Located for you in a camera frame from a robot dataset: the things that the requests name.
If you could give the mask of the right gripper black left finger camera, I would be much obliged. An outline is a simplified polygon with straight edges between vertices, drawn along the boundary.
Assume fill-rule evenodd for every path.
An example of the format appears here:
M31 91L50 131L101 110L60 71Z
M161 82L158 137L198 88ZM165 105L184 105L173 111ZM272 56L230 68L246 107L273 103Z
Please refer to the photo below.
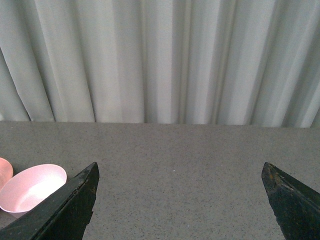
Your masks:
M93 162L0 231L2 240L81 240L93 215L99 168Z

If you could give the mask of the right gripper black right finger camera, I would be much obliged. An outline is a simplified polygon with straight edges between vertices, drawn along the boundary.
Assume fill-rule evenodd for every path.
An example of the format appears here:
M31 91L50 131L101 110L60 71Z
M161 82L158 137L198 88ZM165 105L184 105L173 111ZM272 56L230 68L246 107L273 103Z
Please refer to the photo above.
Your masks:
M286 240L320 238L320 194L265 162L261 179L276 221Z

